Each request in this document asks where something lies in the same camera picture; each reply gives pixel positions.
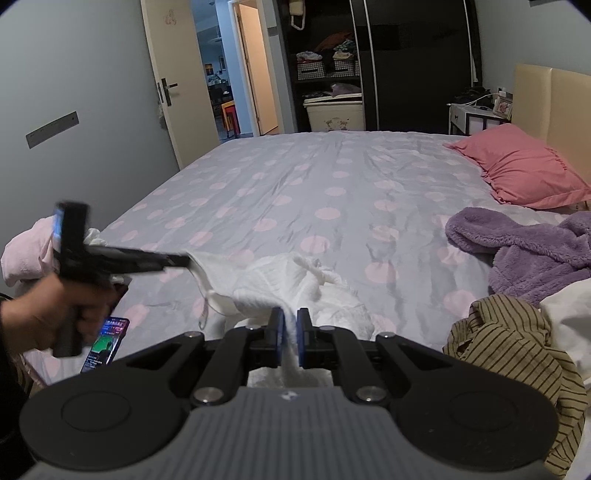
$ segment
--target gray ridged surface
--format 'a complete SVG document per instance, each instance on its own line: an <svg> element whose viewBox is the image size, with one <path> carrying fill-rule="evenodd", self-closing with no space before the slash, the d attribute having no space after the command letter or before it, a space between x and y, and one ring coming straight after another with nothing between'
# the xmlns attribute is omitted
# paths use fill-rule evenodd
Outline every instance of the gray ridged surface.
<svg viewBox="0 0 591 480"><path fill-rule="evenodd" d="M241 388L220 407L193 411L153 457L112 472L38 465L26 480L545 480L539 462L505 473L460 471L411 446L382 408L356 406L340 388Z"/></svg>

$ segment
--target pink pillow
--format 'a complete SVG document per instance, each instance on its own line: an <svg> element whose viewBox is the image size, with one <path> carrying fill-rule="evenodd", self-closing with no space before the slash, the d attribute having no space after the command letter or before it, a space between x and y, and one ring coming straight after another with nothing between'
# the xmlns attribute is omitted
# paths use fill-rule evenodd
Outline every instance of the pink pillow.
<svg viewBox="0 0 591 480"><path fill-rule="evenodd" d="M512 124L478 132L447 148L479 165L499 203L551 209L591 199L591 187L560 154Z"/></svg>

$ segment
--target shelf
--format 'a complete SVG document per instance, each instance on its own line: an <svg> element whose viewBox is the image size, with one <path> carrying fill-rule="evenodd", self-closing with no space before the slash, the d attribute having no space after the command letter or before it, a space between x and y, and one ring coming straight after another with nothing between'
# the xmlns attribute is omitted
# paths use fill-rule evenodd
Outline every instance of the shelf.
<svg viewBox="0 0 591 480"><path fill-rule="evenodd" d="M348 82L351 80L360 80L360 78L357 75L351 77L324 77L322 79L295 80L295 83Z"/></svg>

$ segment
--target beige headboard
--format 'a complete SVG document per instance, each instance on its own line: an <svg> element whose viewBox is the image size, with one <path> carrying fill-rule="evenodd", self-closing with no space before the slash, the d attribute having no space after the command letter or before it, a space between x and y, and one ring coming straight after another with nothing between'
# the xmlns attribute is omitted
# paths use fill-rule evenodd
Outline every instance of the beige headboard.
<svg viewBox="0 0 591 480"><path fill-rule="evenodd" d="M512 122L558 150L591 183L591 76L518 64Z"/></svg>

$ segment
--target wall-mounted phone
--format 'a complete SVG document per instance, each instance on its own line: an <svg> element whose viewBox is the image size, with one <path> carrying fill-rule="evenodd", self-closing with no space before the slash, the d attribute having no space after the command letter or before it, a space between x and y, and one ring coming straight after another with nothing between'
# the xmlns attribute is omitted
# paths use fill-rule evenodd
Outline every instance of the wall-mounted phone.
<svg viewBox="0 0 591 480"><path fill-rule="evenodd" d="M304 30L306 26L306 4L304 0L290 0L291 26L296 30ZM296 17L301 17L301 25L296 24Z"/></svg>

